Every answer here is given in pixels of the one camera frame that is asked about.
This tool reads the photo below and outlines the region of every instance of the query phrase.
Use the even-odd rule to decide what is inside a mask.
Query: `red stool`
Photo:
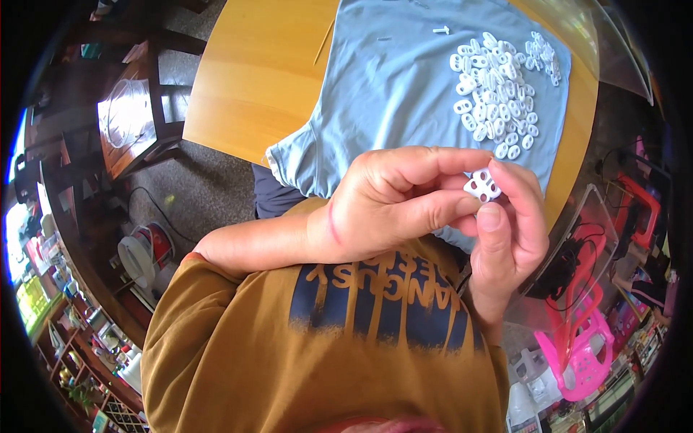
[[[637,199],[641,204],[649,207],[650,216],[647,222],[647,228],[644,231],[640,230],[640,225],[637,224],[635,227],[635,233],[631,236],[633,242],[637,243],[639,246],[650,249],[650,244],[652,241],[652,233],[654,232],[654,226],[657,223],[657,217],[661,210],[661,206],[651,194],[649,194],[643,187],[638,185],[637,182],[632,180],[630,177],[619,173],[618,180],[623,183],[624,189],[632,194],[623,194],[623,200],[621,201],[621,206],[618,215],[616,217],[616,231],[622,233],[624,225],[626,224],[626,219],[628,218],[628,206],[633,200]]]

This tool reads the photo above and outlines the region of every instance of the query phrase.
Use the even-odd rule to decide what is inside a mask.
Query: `bamboo skewer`
[[[332,22],[330,23],[330,26],[327,28],[327,32],[325,33],[325,37],[322,38],[322,43],[320,44],[320,49],[317,50],[317,54],[315,55],[315,60],[313,60],[313,66],[317,63],[317,59],[320,57],[320,53],[322,53],[322,49],[325,46],[325,42],[327,42],[327,37],[330,35],[330,30],[332,30],[332,27],[335,25],[335,20],[333,19]]]

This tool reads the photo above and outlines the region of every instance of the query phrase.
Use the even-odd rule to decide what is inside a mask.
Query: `hand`
[[[308,220],[321,263],[365,260],[446,225],[469,230],[481,202],[462,190],[489,165],[486,150],[408,146],[357,157]]]
[[[654,319],[661,323],[662,325],[666,326],[669,328],[672,324],[672,319],[671,317],[664,317],[662,314],[662,310],[659,309],[659,307],[655,307],[654,311],[652,311],[652,315],[654,316]]]
[[[496,160],[489,171],[507,200],[481,206],[475,226],[466,225],[463,232],[478,236],[469,290],[482,320],[492,323],[502,319],[511,293],[544,259],[549,238],[536,175]]]

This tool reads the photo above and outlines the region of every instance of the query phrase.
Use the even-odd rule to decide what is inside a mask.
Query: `brown t-shirt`
[[[501,431],[505,355],[471,321],[440,242],[426,236],[371,260],[245,280],[188,255],[144,346],[151,428],[314,432],[355,416],[427,416],[451,432]]]

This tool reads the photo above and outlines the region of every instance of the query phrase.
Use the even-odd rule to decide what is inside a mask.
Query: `plastic bucket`
[[[138,226],[118,244],[118,256],[134,282],[147,288],[161,269],[175,255],[175,248],[166,230],[156,222]]]

